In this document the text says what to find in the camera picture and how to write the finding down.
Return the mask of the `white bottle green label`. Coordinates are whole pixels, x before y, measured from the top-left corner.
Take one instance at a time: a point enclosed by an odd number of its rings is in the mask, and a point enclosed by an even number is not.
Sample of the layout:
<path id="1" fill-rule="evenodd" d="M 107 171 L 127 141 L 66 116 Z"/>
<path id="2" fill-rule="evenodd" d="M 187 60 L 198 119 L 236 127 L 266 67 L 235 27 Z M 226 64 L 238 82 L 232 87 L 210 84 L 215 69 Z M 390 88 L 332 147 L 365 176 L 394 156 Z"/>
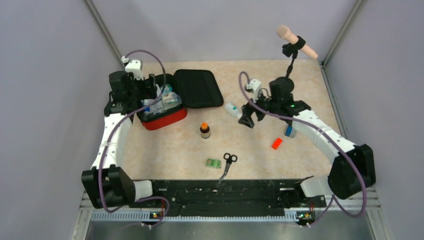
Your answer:
<path id="1" fill-rule="evenodd" d="M 225 106 L 224 106 L 225 110 L 233 117 L 240 119 L 242 117 L 242 111 L 235 106 L 233 103 L 228 102 Z"/>

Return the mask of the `blue gauze packet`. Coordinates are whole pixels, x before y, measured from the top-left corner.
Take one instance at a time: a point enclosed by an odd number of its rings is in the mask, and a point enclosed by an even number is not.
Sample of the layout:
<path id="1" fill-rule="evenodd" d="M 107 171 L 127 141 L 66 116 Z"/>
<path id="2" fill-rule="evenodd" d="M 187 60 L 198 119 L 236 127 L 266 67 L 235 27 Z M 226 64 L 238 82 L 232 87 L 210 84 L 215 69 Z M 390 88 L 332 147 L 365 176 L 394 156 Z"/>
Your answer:
<path id="1" fill-rule="evenodd" d="M 155 102 L 154 99 L 144 99 L 141 100 L 143 106 L 146 106 L 144 109 L 145 116 L 155 116 L 163 113 L 163 104 L 161 100 Z"/>

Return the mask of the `brown bottle orange cap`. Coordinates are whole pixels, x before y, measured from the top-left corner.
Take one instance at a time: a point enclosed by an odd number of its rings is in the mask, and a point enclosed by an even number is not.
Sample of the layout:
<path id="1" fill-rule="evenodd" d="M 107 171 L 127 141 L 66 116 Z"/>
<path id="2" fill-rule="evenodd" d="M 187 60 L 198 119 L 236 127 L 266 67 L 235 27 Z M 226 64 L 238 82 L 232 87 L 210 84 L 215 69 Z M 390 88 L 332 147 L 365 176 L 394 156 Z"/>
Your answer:
<path id="1" fill-rule="evenodd" d="M 209 127 L 209 125 L 208 125 L 206 122 L 203 122 L 203 123 L 200 125 L 199 130 L 200 130 L 200 135 L 201 135 L 201 137 L 202 137 L 203 139 L 208 139 L 208 138 L 211 136 L 211 130 L 210 130 L 210 127 Z"/>

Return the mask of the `black handled scissors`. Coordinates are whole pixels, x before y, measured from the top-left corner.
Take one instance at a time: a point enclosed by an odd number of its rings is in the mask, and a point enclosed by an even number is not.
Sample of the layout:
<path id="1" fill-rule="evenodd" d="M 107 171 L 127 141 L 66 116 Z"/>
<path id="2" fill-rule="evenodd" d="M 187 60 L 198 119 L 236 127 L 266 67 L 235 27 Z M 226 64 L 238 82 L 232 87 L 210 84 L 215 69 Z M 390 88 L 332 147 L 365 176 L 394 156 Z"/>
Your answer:
<path id="1" fill-rule="evenodd" d="M 225 179 L 225 177 L 227 176 L 229 169 L 232 165 L 232 163 L 237 162 L 238 160 L 238 156 L 235 154 L 230 154 L 230 153 L 225 153 L 223 155 L 223 158 L 225 160 L 225 168 L 224 168 L 224 172 L 222 174 L 222 176 L 218 179 L 218 183 L 221 184 L 222 181 Z"/>

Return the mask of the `red black medicine kit case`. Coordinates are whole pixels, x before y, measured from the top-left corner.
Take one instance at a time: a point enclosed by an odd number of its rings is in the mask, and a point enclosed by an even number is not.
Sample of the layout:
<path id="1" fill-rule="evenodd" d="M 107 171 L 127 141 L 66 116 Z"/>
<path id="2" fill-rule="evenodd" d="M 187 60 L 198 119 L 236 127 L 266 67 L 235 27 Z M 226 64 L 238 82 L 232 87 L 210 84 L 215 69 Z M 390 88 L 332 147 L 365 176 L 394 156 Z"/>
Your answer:
<path id="1" fill-rule="evenodd" d="M 187 109 L 203 109 L 221 107 L 224 98 L 215 79 L 209 70 L 179 69 L 174 74 L 167 73 L 150 76 L 145 81 L 155 82 L 161 87 L 166 80 L 181 99 L 182 103 L 176 107 L 165 110 L 160 114 L 145 114 L 140 111 L 136 115 L 142 125 L 149 131 L 157 130 L 184 119 Z"/>

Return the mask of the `small teal pad packet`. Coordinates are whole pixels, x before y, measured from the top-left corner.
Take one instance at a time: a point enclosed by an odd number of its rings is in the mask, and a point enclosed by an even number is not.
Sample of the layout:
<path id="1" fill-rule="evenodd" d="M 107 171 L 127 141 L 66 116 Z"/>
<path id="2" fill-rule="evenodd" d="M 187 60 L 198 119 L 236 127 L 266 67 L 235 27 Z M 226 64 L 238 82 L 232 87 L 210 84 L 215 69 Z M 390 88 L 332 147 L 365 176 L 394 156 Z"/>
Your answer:
<path id="1" fill-rule="evenodd" d="M 172 86 L 170 84 L 167 83 L 167 84 L 164 84 L 162 86 L 162 90 L 163 90 L 162 94 L 163 95 L 167 95 L 168 93 L 170 93 L 170 92 L 173 91 L 173 88 L 172 88 Z"/>

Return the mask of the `clear bag wipe sachets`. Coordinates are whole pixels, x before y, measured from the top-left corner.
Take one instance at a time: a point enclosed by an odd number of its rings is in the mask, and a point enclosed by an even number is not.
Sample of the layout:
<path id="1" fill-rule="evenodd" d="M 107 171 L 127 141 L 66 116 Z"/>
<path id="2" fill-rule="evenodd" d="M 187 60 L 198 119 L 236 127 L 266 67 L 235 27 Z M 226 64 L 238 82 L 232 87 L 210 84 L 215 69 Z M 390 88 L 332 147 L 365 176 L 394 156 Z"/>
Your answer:
<path id="1" fill-rule="evenodd" d="M 162 95 L 162 101 L 166 104 L 178 105 L 182 103 L 180 96 L 173 91 L 170 91 L 167 94 Z"/>

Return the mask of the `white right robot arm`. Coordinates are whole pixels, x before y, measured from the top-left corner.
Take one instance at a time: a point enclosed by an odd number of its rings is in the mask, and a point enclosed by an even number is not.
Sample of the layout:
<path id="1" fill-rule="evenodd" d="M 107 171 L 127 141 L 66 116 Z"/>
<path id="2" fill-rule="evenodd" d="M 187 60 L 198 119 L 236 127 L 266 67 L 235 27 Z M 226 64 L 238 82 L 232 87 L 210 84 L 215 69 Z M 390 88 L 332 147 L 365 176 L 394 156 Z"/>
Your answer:
<path id="1" fill-rule="evenodd" d="M 239 123 L 253 128 L 253 113 L 258 121 L 265 115 L 279 118 L 306 136 L 331 163 L 327 175 L 309 177 L 298 183 L 293 192 L 297 205 L 307 206 L 321 195 L 335 195 L 345 200 L 376 183 L 374 153 L 370 146 L 347 140 L 324 123 L 307 103 L 294 100 L 294 82 L 290 78 L 276 78 L 269 83 L 269 89 L 271 95 L 266 97 L 259 80 L 248 80 L 242 93 L 251 93 L 253 97 L 242 106 Z"/>

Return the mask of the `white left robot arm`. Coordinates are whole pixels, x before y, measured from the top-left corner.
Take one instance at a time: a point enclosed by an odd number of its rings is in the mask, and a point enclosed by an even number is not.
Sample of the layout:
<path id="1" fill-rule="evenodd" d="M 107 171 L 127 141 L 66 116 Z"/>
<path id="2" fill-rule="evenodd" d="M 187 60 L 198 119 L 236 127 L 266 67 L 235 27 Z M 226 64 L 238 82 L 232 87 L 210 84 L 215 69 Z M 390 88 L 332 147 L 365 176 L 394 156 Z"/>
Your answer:
<path id="1" fill-rule="evenodd" d="M 140 199 L 154 207 L 160 202 L 161 194 L 153 188 L 152 182 L 133 181 L 122 168 L 133 112 L 141 107 L 137 103 L 134 75 L 120 70 L 108 77 L 111 91 L 103 110 L 102 140 L 90 169 L 82 172 L 81 182 L 95 209 L 112 212 L 114 208 L 131 205 Z"/>

